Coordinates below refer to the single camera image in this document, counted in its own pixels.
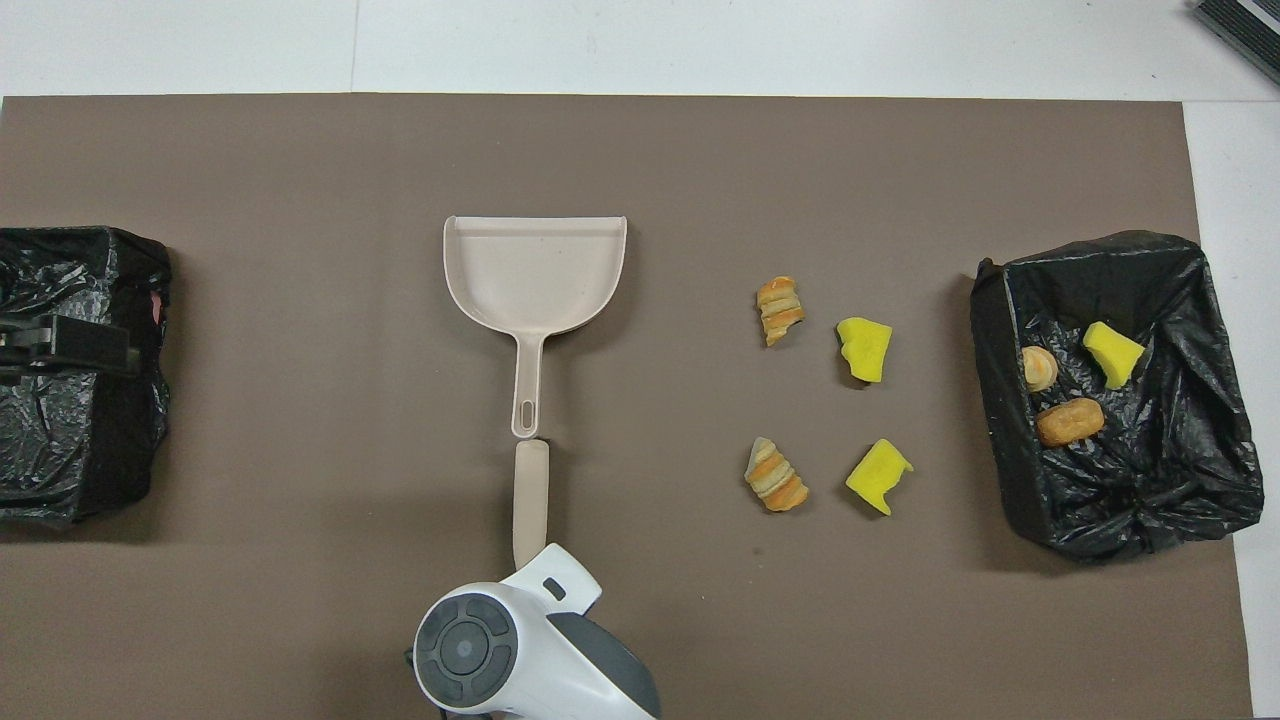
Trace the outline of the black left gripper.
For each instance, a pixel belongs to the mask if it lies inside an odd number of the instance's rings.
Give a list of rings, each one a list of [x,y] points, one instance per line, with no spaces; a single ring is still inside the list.
[[[59,314],[1,315],[4,380],[84,372],[133,377],[140,363],[123,328]]]

